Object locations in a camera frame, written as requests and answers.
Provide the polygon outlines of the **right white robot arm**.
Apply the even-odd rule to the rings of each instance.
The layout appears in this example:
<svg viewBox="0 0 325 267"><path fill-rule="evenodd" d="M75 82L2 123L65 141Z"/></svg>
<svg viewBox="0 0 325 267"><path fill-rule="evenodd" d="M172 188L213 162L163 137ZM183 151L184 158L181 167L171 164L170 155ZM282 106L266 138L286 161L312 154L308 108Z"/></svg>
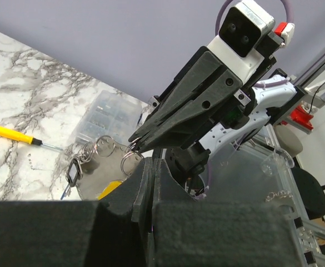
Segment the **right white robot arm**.
<svg viewBox="0 0 325 267"><path fill-rule="evenodd" d="M129 138L128 151L164 149L172 177L180 185L195 180L213 154L248 141L303 96L282 70L262 80L276 63L273 56L260 63L243 83L210 49L200 47L158 96L157 107Z"/></svg>

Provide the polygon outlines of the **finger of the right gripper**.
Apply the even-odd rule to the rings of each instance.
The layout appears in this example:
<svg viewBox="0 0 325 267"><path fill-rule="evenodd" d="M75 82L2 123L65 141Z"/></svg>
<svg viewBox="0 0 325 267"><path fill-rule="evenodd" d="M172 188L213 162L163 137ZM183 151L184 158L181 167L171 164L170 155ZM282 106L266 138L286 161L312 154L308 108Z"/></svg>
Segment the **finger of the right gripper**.
<svg viewBox="0 0 325 267"><path fill-rule="evenodd" d="M128 141L142 141L145 137L163 136L174 131L186 133L182 126L188 120L188 112L182 109L225 70L226 65L211 51L197 51L160 95L159 107Z"/></svg>
<svg viewBox="0 0 325 267"><path fill-rule="evenodd" d="M136 139L136 151L143 153L157 148L188 148L199 140L211 126L206 124L209 119L222 109L233 98L234 93L242 87L242 81L230 70L225 70L195 100L182 109L188 112L188 120L182 127L186 133L174 131L163 136Z"/></svg>

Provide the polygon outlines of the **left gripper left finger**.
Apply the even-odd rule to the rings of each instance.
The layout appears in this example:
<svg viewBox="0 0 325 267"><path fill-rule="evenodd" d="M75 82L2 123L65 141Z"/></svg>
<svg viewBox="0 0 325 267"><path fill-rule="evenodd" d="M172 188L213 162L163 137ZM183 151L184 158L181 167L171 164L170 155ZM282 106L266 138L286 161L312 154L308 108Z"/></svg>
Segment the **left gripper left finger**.
<svg viewBox="0 0 325 267"><path fill-rule="evenodd" d="M146 266L152 167L99 201L0 201L0 266Z"/></svg>

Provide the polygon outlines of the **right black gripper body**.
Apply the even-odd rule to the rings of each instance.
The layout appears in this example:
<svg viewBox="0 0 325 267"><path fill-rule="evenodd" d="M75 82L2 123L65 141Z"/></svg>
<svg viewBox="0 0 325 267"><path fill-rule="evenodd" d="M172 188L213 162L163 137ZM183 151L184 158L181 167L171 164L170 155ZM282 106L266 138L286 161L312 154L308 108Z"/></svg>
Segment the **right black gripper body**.
<svg viewBox="0 0 325 267"><path fill-rule="evenodd" d="M255 84L276 63L262 60L243 82L207 47L202 46L181 69L175 86L139 129L139 150L187 149L200 140L240 102L234 94Z"/></svg>

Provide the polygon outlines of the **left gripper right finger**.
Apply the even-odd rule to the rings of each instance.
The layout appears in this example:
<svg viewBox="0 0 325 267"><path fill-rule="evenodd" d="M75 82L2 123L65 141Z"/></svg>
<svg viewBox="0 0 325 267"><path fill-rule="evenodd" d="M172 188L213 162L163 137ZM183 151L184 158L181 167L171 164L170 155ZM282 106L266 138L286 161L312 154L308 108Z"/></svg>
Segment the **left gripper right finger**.
<svg viewBox="0 0 325 267"><path fill-rule="evenodd" d="M192 199L154 162L155 266L302 266L291 223L268 202Z"/></svg>

